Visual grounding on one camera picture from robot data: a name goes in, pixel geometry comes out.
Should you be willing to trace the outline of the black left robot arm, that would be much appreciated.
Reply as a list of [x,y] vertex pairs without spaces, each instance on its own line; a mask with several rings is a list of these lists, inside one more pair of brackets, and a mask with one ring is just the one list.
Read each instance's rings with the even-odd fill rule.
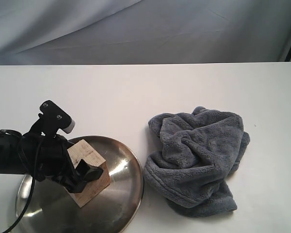
[[74,166],[68,154],[72,145],[58,134],[0,130],[0,174],[28,174],[39,182],[51,180],[69,193],[81,193],[88,183],[101,177],[103,169],[83,159]]

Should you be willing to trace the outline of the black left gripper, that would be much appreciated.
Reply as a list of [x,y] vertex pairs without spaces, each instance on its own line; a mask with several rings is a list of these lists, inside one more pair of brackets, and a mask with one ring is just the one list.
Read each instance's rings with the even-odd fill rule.
[[81,193],[87,182],[101,177],[103,169],[81,159],[76,166],[81,180],[75,179],[75,168],[67,151],[73,145],[59,134],[43,136],[26,133],[20,138],[20,160],[26,171],[37,181],[50,179],[69,193]]

